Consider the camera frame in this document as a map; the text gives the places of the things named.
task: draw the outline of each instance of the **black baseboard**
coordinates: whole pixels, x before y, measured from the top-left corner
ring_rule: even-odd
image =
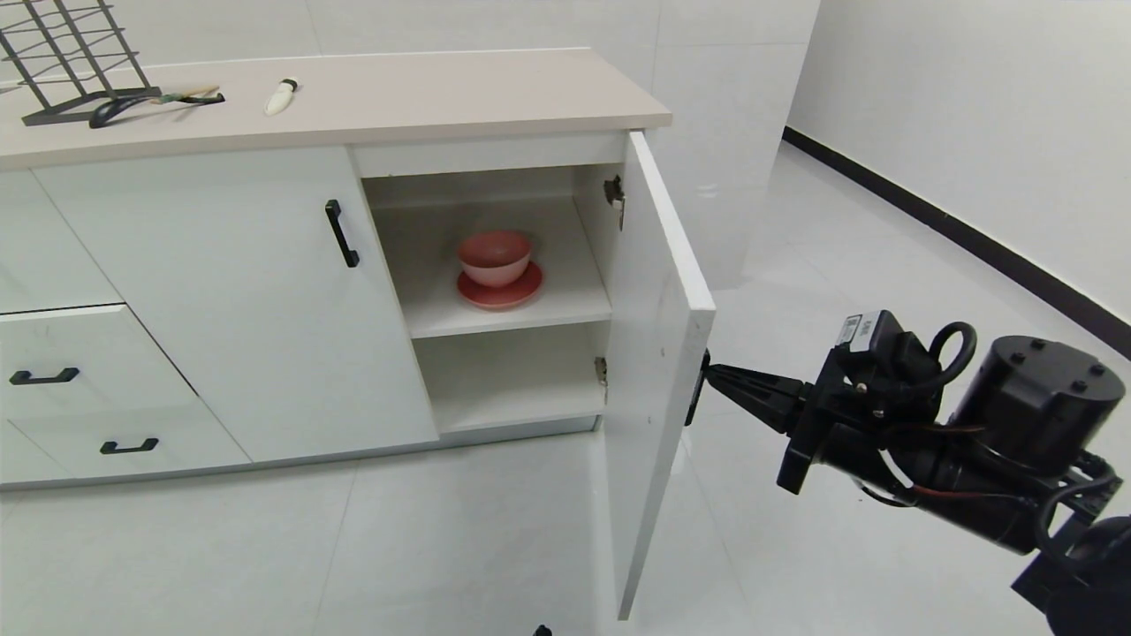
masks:
[[[852,179],[875,196],[915,217],[935,232],[1009,276],[1030,293],[1053,306],[1108,346],[1131,359],[1131,325],[1120,320],[1088,296],[1052,274],[1029,263],[1009,248],[916,197],[883,177],[829,148],[820,141],[786,127],[782,139],[824,165]]]

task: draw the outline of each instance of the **red saucer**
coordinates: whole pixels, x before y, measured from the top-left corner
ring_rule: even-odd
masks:
[[[489,287],[460,274],[456,281],[459,294],[481,309],[511,309],[530,300],[542,286],[542,268],[534,261],[517,281],[506,287]]]

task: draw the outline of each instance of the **red bowl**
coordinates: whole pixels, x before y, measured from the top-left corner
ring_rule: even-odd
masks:
[[[472,281],[489,287],[506,287],[526,272],[530,241],[512,230],[475,234],[459,244],[459,263]]]

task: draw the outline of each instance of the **beige countertop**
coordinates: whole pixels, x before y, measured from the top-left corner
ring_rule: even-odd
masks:
[[[219,85],[227,102],[138,105],[103,129],[25,127],[31,91],[0,94],[0,171],[199,152],[623,130],[672,114],[588,49],[344,55],[147,69],[166,92]],[[264,115],[284,77],[300,89]]]

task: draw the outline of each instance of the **cabinet handle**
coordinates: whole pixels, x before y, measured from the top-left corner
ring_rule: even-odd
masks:
[[[122,455],[124,453],[148,453],[157,448],[157,438],[150,437],[141,442],[141,446],[136,446],[133,448],[119,448],[116,441],[107,441],[102,445],[98,453],[103,455]]]
[[[24,385],[61,385],[67,384],[78,377],[78,369],[75,367],[67,367],[59,375],[53,378],[33,378],[31,371],[16,371],[8,378],[8,383],[12,386],[24,386]]]
[[[339,216],[342,216],[342,206],[338,205],[338,199],[326,201],[326,218],[330,220],[330,227],[334,229],[334,238],[338,240],[342,258],[346,259],[346,267],[357,267],[357,264],[361,263],[361,257],[357,256],[357,250],[349,249],[346,235],[342,233],[342,223],[338,222]]]

